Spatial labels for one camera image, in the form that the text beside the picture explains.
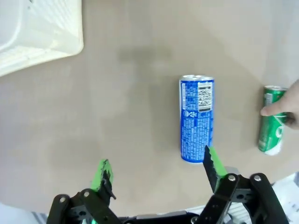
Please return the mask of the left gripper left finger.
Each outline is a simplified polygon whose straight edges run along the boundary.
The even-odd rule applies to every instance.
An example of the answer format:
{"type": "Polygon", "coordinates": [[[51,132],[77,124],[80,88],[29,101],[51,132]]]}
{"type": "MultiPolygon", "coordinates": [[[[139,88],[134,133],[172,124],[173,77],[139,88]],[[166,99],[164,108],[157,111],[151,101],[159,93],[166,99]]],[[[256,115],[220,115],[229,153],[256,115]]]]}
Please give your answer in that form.
{"type": "Polygon", "coordinates": [[[48,224],[120,224],[120,219],[109,208],[112,192],[113,172],[108,159],[100,161],[90,188],[83,189],[75,196],[59,194],[54,197],[48,224]]]}

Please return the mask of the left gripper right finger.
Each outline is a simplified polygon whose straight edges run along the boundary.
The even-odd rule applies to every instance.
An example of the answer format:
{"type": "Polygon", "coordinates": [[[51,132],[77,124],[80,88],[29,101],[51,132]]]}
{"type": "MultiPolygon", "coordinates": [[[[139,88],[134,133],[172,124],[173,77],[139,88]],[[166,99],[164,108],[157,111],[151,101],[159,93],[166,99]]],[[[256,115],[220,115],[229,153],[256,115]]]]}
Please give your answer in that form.
{"type": "Polygon", "coordinates": [[[229,173],[213,147],[205,147],[203,165],[213,195],[196,219],[196,223],[223,223],[232,203],[242,203],[253,224],[289,222],[265,174],[255,173],[245,178],[229,173]]]}

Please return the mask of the person's left hand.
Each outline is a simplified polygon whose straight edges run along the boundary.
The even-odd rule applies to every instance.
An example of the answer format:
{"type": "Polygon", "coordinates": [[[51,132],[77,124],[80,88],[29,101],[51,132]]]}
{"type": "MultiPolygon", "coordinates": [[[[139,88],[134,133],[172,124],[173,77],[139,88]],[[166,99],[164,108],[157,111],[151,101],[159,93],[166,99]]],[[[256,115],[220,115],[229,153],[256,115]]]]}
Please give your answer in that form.
{"type": "Polygon", "coordinates": [[[260,114],[272,116],[285,112],[287,118],[285,125],[291,129],[299,129],[299,80],[297,79],[277,102],[264,106],[260,114]]]}

